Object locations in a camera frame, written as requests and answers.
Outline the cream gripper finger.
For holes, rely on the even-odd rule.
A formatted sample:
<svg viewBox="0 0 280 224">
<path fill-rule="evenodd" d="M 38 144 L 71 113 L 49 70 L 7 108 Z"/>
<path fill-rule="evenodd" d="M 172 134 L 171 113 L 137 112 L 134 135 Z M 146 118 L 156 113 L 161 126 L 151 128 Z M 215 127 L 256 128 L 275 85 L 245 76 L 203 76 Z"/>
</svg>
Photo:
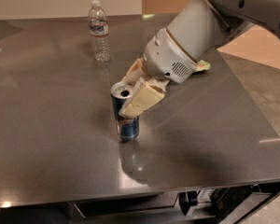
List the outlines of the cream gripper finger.
<svg viewBox="0 0 280 224">
<path fill-rule="evenodd" d="M 146 74 L 147 72 L 143 66 L 143 59 L 138 58 L 123 77 L 122 81 L 134 85 L 140 77 L 144 77 Z"/>
<path fill-rule="evenodd" d="M 132 97 L 123 104 L 119 114 L 130 119 L 140 116 L 164 98 L 168 84 L 168 79 L 140 77 L 132 87 Z"/>
</svg>

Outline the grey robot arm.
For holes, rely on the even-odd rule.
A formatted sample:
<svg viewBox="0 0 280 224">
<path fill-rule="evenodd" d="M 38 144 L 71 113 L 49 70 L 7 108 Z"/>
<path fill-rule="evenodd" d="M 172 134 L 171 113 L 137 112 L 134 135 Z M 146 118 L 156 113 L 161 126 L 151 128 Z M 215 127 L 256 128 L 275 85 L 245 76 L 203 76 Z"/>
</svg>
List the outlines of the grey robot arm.
<svg viewBox="0 0 280 224">
<path fill-rule="evenodd" d="M 122 81 L 132 96 L 119 113 L 135 118 L 164 98 L 166 85 L 206 71 L 204 54 L 257 24 L 280 39 L 280 0 L 191 0 L 147 43 Z"/>
</svg>

